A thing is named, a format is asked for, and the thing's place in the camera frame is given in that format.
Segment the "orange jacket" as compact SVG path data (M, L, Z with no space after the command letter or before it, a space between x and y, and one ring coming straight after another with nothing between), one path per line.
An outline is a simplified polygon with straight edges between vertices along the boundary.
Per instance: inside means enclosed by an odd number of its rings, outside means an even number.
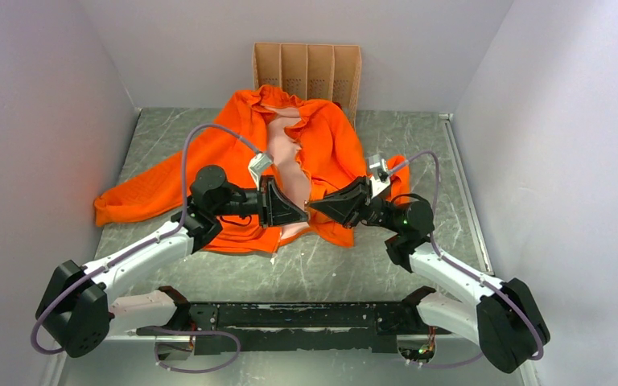
M366 174L361 142L342 110L328 100L302 100L280 88L235 92L215 118L181 149L94 200L97 226L135 223L182 203L183 182L209 165L240 187L254 185L248 165L255 150L273 159L267 170L298 204L322 199Z

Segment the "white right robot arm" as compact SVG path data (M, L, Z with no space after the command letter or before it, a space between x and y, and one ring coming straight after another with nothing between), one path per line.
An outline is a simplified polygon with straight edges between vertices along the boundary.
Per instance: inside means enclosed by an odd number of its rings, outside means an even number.
M417 194L387 200L373 189L376 179L359 177L346 187L307 203L345 228L358 224L393 232L385 250L394 265L442 287L425 289L402 311L413 333L440 327L474 343L494 368L511 373L539 360L550 332L529 287L501 280L445 253L434 238L434 209Z

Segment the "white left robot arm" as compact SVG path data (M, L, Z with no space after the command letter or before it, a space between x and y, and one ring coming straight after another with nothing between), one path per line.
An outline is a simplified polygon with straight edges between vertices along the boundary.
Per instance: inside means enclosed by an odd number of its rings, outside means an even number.
M227 180L220 166L206 166L190 192L182 211L149 236L86 265L65 261L56 267L35 313L31 343L37 351L47 352L37 342L40 328L59 344L58 352L72 358L88 354L109 335L130 330L148 335L197 331L190 302L172 287L142 296L124 293L161 266L214 241L226 216L258 220L264 228L308 219L272 176L262 176L255 188L241 188Z

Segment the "tan perforated organizer rack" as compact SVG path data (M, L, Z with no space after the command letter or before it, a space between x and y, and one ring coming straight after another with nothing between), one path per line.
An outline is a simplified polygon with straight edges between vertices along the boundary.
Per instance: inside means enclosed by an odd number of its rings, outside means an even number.
M307 99L332 101L352 125L361 82L361 47L345 44L255 43L255 88L269 84Z

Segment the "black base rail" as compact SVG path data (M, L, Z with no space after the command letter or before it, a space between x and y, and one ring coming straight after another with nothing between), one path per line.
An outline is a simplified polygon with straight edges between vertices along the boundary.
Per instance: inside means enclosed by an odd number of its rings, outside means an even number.
M368 350L418 353L431 328L404 301L193 302L180 331L206 331L194 340L195 355L225 352Z

